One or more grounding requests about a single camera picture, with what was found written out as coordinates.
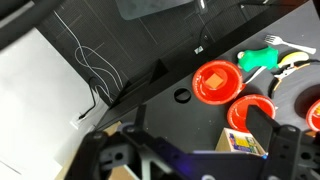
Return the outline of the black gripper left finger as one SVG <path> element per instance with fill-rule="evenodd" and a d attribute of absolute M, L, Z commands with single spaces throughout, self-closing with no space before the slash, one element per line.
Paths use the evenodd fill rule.
<path fill-rule="evenodd" d="M 146 105 L 140 105 L 137 109 L 135 127 L 137 129 L 142 129 L 145 119 Z"/>

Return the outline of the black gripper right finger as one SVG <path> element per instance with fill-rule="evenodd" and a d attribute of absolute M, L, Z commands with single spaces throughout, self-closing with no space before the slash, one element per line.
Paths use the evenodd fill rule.
<path fill-rule="evenodd" d="M 257 105 L 249 105 L 246 127 L 261 147 L 268 152 L 274 134 L 280 125 Z"/>

